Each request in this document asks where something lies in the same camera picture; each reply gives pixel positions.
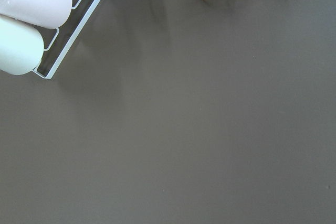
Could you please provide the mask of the white cup rack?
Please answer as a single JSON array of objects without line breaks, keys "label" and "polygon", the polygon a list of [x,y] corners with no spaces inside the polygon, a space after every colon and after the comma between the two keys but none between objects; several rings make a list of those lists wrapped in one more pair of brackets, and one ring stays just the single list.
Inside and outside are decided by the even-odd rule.
[{"label": "white cup rack", "polygon": [[32,70],[43,79],[51,79],[64,57],[75,43],[101,0],[73,0],[73,9],[67,21],[59,28],[34,26],[42,35],[45,51],[40,63]]}]

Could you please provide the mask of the white cup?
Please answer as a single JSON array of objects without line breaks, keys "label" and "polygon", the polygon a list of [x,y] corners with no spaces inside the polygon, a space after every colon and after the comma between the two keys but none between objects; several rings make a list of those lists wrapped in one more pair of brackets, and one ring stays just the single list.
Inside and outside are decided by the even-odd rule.
[{"label": "white cup", "polygon": [[32,71],[41,61],[44,41],[38,30],[1,15],[1,70],[13,75]]}]

